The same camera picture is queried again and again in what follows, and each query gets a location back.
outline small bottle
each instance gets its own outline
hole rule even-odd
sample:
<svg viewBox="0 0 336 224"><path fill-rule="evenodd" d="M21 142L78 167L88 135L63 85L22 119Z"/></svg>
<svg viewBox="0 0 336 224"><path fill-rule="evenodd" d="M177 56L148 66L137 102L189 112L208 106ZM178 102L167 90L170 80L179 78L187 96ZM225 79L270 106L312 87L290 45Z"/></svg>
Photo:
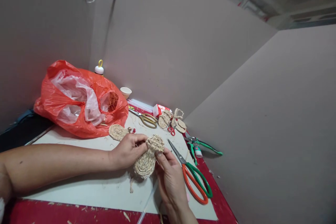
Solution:
<svg viewBox="0 0 336 224"><path fill-rule="evenodd" d="M196 157L199 157L199 158L203 157L202 152L201 152L201 150L200 150L200 148L198 146L195 146L194 150L195 150Z"/></svg>
<svg viewBox="0 0 336 224"><path fill-rule="evenodd" d="M98 61L98 66L94 68L94 72L96 74L104 76L104 68L102 67L102 65L103 65L103 60L101 59Z"/></svg>

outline wrist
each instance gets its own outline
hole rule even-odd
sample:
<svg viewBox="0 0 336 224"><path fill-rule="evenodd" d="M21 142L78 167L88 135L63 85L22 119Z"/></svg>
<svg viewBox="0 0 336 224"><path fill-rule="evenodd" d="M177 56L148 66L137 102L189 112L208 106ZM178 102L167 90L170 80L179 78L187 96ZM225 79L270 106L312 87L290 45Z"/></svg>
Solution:
<svg viewBox="0 0 336 224"><path fill-rule="evenodd" d="M106 169L108 172L119 170L118 168L118 160L116 158L114 150L107 151L108 156L108 164L106 165Z"/></svg>
<svg viewBox="0 0 336 224"><path fill-rule="evenodd" d="M176 204L164 203L164 205L167 211L174 211L178 216L190 210L188 202L179 202Z"/></svg>

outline twine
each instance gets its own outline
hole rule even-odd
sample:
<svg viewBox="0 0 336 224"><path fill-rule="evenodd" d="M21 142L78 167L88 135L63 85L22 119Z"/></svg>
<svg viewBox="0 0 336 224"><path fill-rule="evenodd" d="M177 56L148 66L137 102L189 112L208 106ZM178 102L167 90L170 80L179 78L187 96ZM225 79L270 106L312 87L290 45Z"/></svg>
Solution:
<svg viewBox="0 0 336 224"><path fill-rule="evenodd" d="M158 125L161 128L166 128L170 124L173 114L169 110L163 110L162 115L159 116Z"/></svg>
<svg viewBox="0 0 336 224"><path fill-rule="evenodd" d="M175 128L175 127L178 125L176 120L177 120L177 119L182 119L182 118L183 118L183 115L184 115L184 113L183 113L182 110L180 110L180 109L175 109L173 119L171 120L171 121L172 121L172 122L171 122L171 126L172 126L173 128Z"/></svg>
<svg viewBox="0 0 336 224"><path fill-rule="evenodd" d="M134 171L143 179L149 177L155 167L155 152L163 152L165 145L159 135L153 135L146 140L148 150L135 162Z"/></svg>
<svg viewBox="0 0 336 224"><path fill-rule="evenodd" d="M131 127L125 129L119 124L115 124L111 125L111 127L108 130L108 133L113 139L121 141L124 138L124 136L126 136L126 134L131 132L131 130L132 130ZM159 135L153 135L151 138L148 138L146 140L146 144L148 150L144 154L142 154L141 157L134 164L135 173L141 176L143 179L149 177L154 171L156 160L155 153L163 152L165 149L165 144L163 143L163 140Z"/></svg>
<svg viewBox="0 0 336 224"><path fill-rule="evenodd" d="M177 120L177 126L175 129L177 129L179 132L181 133L185 133L186 132L186 124L184 122L182 122L181 119Z"/></svg>
<svg viewBox="0 0 336 224"><path fill-rule="evenodd" d="M126 134L131 133L132 128L128 127L128 129L125 129L123 126L119 124L111 125L108 129L108 133L110 136L117 141L121 141Z"/></svg>

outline white cup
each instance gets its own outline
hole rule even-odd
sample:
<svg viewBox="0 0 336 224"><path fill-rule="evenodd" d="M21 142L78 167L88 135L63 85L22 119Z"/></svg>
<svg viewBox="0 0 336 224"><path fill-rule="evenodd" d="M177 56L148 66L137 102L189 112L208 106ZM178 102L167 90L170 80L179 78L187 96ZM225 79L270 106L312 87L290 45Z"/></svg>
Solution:
<svg viewBox="0 0 336 224"><path fill-rule="evenodd" d="M129 95L132 93L132 90L129 89L128 87L122 87L120 91L122 92L122 95L125 97L125 99L127 99Z"/></svg>

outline red plastic bag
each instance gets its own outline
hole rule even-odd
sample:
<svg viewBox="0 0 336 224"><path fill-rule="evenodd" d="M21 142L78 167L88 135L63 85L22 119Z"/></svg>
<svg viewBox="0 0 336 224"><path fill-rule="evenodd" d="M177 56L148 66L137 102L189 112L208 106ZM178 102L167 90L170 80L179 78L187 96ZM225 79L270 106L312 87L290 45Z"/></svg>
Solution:
<svg viewBox="0 0 336 224"><path fill-rule="evenodd" d="M47 69L34 111L76 136L96 138L112 124L125 126L128 103L108 79L59 60Z"/></svg>

